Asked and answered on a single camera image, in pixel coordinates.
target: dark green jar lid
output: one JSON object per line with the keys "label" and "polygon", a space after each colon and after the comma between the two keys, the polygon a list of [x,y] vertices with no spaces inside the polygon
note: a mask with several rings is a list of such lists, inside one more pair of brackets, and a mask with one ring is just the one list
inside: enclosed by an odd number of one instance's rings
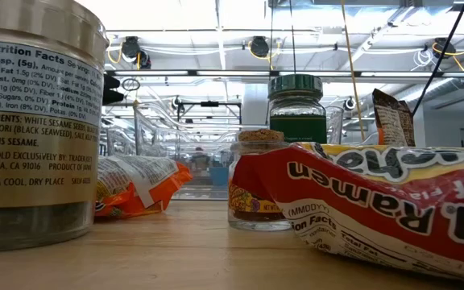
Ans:
{"label": "dark green jar lid", "polygon": [[312,95],[318,100],[323,97],[323,86],[319,77],[306,74],[290,74],[277,77],[270,81],[268,86],[268,98],[303,93]]}

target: snack bag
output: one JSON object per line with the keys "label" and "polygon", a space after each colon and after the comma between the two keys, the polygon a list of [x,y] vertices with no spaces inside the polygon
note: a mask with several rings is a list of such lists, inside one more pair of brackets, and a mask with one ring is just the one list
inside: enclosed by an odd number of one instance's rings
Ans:
{"label": "snack bag", "polygon": [[374,89],[375,122],[379,132],[379,145],[415,146],[412,114],[405,101]]}
{"label": "snack bag", "polygon": [[463,149],[304,146],[243,155],[234,183],[319,250],[464,280]]}
{"label": "snack bag", "polygon": [[113,155],[97,166],[96,217],[132,218],[158,213],[193,177],[169,158]]}

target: orange snack bag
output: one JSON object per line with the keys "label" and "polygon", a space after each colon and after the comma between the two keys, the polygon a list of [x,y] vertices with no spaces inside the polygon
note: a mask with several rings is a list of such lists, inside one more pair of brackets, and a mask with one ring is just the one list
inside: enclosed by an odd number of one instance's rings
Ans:
{"label": "orange snack bag", "polygon": [[132,218],[164,211],[193,177],[169,158],[115,155],[98,163],[96,217]]}

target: red ramen package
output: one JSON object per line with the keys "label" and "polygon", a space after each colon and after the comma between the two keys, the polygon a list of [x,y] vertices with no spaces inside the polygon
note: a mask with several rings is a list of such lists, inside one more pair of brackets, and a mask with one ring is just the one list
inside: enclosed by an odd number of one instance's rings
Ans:
{"label": "red ramen package", "polygon": [[415,146],[412,114],[406,102],[378,89],[374,89],[372,96],[379,145]]}
{"label": "red ramen package", "polygon": [[233,182],[319,250],[464,280],[463,149],[293,144],[242,155]]}
{"label": "red ramen package", "polygon": [[96,217],[132,218],[158,213],[193,177],[169,158],[115,155],[97,166]]}

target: ceiling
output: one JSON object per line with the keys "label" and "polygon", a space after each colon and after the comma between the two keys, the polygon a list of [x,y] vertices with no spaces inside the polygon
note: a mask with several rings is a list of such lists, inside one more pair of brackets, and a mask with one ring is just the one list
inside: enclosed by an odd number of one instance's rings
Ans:
{"label": "ceiling", "polygon": [[[151,58],[152,70],[263,70],[268,59],[252,56],[248,43],[264,36],[272,43],[272,70],[337,71],[350,69],[346,34],[339,1],[276,0],[120,0],[102,5],[101,0],[77,0],[100,18],[110,39],[109,54],[119,58],[127,36],[138,36]],[[421,1],[423,7],[400,7],[400,1],[346,1],[346,22],[354,56],[354,70],[371,72],[430,72],[437,58],[431,46],[446,37],[458,16],[453,1]],[[464,16],[452,44],[464,51]],[[107,70],[133,70],[121,59],[106,57]],[[464,54],[458,56],[464,62]],[[443,71],[459,71],[454,58],[444,59]],[[247,84],[266,84],[267,77],[137,77],[142,87],[128,93],[127,102],[163,102],[170,108],[174,97],[186,102],[245,102]],[[357,84],[362,101],[374,88],[398,93],[413,85],[410,80]],[[340,106],[354,95],[348,82],[324,83],[324,106]],[[234,116],[234,109],[194,108],[193,116]],[[368,115],[370,108],[363,114]],[[131,116],[129,106],[106,108],[104,114]],[[237,122],[234,118],[213,122]]]}

